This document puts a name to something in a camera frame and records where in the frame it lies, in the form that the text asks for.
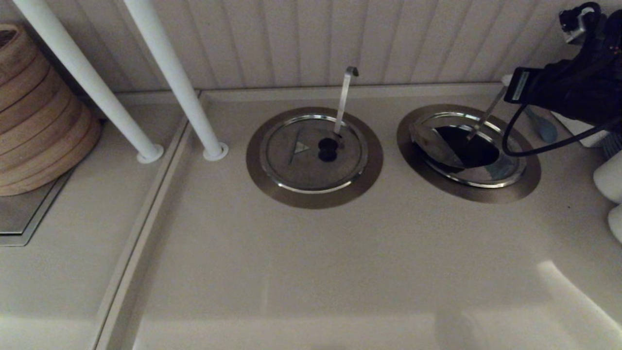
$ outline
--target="countertop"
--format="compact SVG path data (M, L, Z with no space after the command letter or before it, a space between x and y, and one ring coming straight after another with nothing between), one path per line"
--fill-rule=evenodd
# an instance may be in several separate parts
M128 110L164 146L183 115L174 104ZM105 124L30 242L0 247L0 348L95 346L110 303L104 296L118 284L115 268L124 264L119 259L160 163L138 163L134 148Z

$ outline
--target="white pole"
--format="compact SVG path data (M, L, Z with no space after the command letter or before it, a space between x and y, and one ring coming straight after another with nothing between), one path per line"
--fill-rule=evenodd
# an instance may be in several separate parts
M188 75L183 70L182 63L175 54L175 50L150 0L124 0L124 2L166 81L168 81L188 120L197 132L198 138L203 143L203 147L205 147L203 157L209 161L224 158L228 147L224 143L218 142Z
M14 0L13 2L75 80L138 150L138 161L151 163L158 160L164 153L163 147L151 143L141 127L136 124L97 74L47 3L44 0Z

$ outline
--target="hole in lid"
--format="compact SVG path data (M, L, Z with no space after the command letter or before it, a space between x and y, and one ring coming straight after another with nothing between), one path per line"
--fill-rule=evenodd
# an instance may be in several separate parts
M499 159L499 149L478 134L466 142L469 130L456 126L436 128L441 137L449 144L466 168L477 168L493 164Z
M337 148L339 148L337 141L331 138L324 138L320 140L317 146L320 148L320 152L317 156L323 162L330 163L337 159Z

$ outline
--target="triangle symbol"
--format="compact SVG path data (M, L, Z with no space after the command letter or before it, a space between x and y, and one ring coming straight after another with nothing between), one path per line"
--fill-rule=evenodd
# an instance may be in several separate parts
M294 150L294 154L298 154L300 152L304 152L311 149L311 147L307 146L306 144L303 144L302 142L296 142L296 149Z

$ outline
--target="white paneled wall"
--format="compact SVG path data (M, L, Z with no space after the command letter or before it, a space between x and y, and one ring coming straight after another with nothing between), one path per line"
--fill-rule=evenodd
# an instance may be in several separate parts
M572 55L576 0L153 0L196 88L489 82ZM122 0L48 0L113 90L166 89ZM606 11L620 0L600 1ZM0 21L23 21L0 0Z

